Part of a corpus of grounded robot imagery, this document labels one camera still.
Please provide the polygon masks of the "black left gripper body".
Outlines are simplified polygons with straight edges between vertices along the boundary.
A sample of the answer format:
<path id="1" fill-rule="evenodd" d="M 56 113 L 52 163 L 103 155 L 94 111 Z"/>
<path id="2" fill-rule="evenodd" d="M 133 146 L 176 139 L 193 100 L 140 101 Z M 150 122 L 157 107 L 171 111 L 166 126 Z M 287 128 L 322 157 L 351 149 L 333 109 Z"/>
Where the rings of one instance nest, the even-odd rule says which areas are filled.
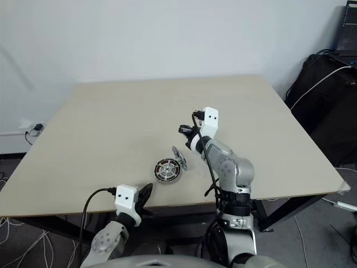
<path id="1" fill-rule="evenodd" d="M 143 208 L 146 203 L 145 193 L 143 191 L 139 191 L 137 195 L 137 201 L 135 204 L 136 213 L 141 217 L 143 216 Z"/>

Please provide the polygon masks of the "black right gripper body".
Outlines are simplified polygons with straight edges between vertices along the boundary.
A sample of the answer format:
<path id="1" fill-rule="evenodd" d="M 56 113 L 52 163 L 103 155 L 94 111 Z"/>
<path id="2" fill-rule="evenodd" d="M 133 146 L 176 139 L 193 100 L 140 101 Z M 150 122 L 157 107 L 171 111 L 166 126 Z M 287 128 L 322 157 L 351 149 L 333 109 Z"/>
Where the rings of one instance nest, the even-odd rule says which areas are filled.
<path id="1" fill-rule="evenodd" d="M 183 134 L 186 137 L 187 141 L 186 141 L 185 145 L 187 148 L 190 149 L 192 140 L 198 133 L 198 128 L 195 126 L 191 127 L 188 125 L 180 125 L 178 132 Z"/>

